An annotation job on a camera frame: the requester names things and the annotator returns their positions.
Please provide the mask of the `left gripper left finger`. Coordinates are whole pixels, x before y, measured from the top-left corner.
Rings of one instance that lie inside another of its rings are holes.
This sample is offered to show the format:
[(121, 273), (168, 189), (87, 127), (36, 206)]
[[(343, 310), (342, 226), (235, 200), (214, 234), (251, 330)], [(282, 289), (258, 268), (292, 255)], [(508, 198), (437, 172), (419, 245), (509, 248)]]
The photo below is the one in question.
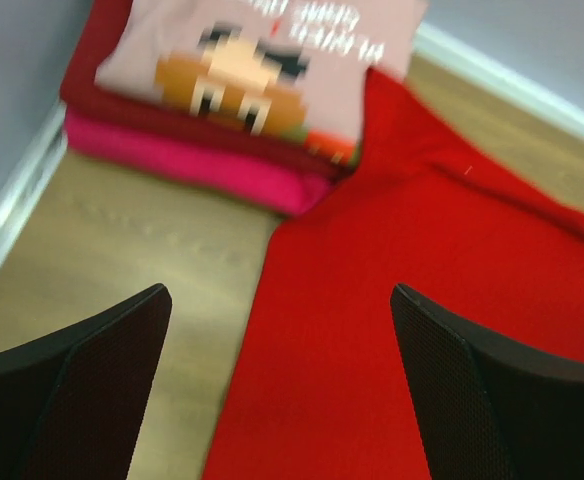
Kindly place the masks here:
[(125, 479), (168, 329), (155, 284), (0, 352), (0, 479)]

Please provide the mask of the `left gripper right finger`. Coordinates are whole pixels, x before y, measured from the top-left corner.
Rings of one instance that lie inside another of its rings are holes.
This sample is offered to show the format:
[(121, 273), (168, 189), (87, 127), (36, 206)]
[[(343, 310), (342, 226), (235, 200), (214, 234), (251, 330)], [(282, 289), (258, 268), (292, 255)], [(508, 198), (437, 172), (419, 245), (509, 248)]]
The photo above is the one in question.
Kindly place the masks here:
[(396, 339), (434, 479), (584, 479), (584, 363), (400, 284)]

